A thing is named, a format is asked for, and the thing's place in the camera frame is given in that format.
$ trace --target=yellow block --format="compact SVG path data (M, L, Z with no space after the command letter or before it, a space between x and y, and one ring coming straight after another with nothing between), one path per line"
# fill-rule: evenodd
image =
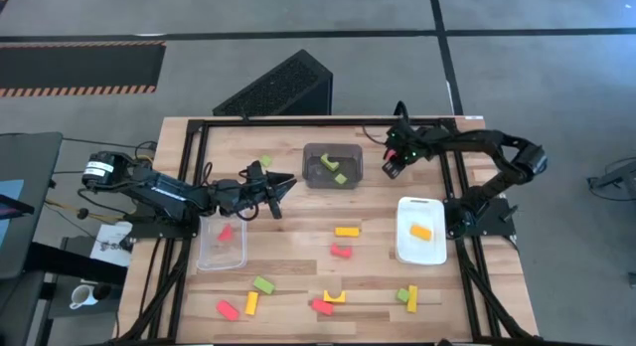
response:
M247 315L256 314L256 303L258 302L258 292L250 291L247 293L247 305L245 306L245 313Z
M418 225L412 225L410 227L410 233L418 238L422 238L429 242L433 233L428 228L420 227Z
M328 302L345 302L345 291L342 291L338 297L331 297L329 296L329 291L325 290L322 295L322 300Z
M357 237L360 235L360 228L357 227L337 227L336 236L338 237Z
M408 302L406 303L406 311L417 312L417 286L408 286Z

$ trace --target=white plate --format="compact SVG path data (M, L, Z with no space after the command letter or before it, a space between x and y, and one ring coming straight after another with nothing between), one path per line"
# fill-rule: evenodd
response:
M432 230L430 241L410 233L418 224ZM396 256L399 261L438 265L446 261L446 221L441 201L403 197L397 204Z

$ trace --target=green block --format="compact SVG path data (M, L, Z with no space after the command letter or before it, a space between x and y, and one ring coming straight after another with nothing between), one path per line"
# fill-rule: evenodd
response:
M340 162L330 162L329 161L329 153L325 153L320 156L320 162L325 165L325 167L329 168L331 172L336 172L338 167L340 167Z
M274 284L260 276L257 276L254 280L254 286L266 294L272 294L274 292Z
M347 177L343 176L342 173L339 173L334 180L336 180L338 184L345 184L345 182L347 182Z
M267 168L271 165L271 157L267 155L260 156L260 165Z
M397 294L396 294L397 300L407 303L409 297L410 297L410 294L408 293L408 290L400 289L397 291Z

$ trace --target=transparent bin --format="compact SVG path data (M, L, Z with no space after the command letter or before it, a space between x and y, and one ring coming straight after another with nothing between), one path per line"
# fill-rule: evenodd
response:
M219 241L226 225L232 228L229 241ZM243 267L247 263L247 223L240 218L213 215L201 217L199 260L197 268L204 271L227 270Z

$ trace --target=white label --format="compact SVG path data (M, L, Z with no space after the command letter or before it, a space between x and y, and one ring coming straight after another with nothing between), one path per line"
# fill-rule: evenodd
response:
M108 172L112 172L113 170L111 165L95 161L88 162L88 164L86 164L86 168L99 168Z
M155 191L155 192L159 192L159 193L161 193L162 195L166 195L166 196L168 196L168 197L171 197L171 198L174 198L174 199L176 199L176 200L179 200L179 201L185 201L185 200L186 200L186 199L185 199L185 198L183 198L183 197L179 197L179 196L177 196L176 194L172 194L172 193L170 193L170 192L167 192L167 191L164 191L164 190L160 190L160 189L159 189L159 188L157 188L157 187L152 187L152 190L153 190L153 191Z
M95 176L103 177L103 175L106 174L106 171L100 170L98 168L86 168L83 171L83 174L92 174L92 175L95 175Z

